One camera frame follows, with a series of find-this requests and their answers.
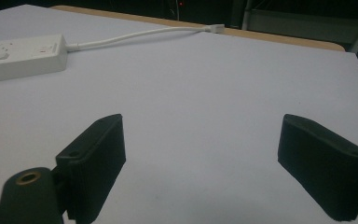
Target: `table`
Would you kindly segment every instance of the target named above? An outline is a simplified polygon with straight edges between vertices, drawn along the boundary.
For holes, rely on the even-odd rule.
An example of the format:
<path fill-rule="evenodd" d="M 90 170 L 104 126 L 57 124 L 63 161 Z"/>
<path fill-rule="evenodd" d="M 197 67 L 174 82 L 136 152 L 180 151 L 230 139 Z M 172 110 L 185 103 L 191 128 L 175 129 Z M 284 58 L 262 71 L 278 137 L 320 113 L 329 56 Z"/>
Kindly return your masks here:
<path fill-rule="evenodd" d="M 63 34 L 74 43 L 161 27 L 32 6 L 0 11 L 0 40 Z M 191 32 L 71 53 L 65 71 L 0 82 L 0 191 L 19 171 L 53 168 L 94 120 L 117 113 L 127 162 L 96 223 L 336 223 L 277 163 L 277 150 L 287 113 L 358 145 L 358 61 Z"/>

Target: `power strip switch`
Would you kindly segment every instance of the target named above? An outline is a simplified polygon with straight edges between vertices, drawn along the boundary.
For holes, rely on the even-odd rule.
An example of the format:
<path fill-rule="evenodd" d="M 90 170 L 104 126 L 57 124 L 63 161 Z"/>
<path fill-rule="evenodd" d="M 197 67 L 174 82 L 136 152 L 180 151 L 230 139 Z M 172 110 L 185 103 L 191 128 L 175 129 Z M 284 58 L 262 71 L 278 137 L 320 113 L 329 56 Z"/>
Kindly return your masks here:
<path fill-rule="evenodd" d="M 66 59 L 62 35 L 0 41 L 0 81 L 63 71 Z"/>

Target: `white cable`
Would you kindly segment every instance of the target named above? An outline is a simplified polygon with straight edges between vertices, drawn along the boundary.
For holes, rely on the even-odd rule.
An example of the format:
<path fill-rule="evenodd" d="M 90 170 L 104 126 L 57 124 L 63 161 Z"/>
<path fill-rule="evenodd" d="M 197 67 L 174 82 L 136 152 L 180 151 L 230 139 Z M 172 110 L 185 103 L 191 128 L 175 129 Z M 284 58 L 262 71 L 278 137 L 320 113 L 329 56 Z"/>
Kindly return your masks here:
<path fill-rule="evenodd" d="M 221 34 L 224 32 L 224 29 L 225 29 L 225 25 L 223 24 L 209 25 L 203 27 L 170 27 L 170 28 L 164 28 L 159 30 L 151 30 L 151 31 L 135 33 L 131 35 L 123 35 L 123 36 L 101 40 L 101 41 L 94 41 L 94 42 L 82 43 L 82 44 L 79 43 L 70 44 L 70 45 L 66 45 L 66 50 L 77 51 L 82 49 L 96 48 L 108 44 L 113 44 L 120 40 L 130 39 L 142 35 L 154 35 L 154 34 L 165 33 L 165 32 L 173 32 L 173 31 L 194 31 L 194 32 L 209 32 L 214 34 Z"/>

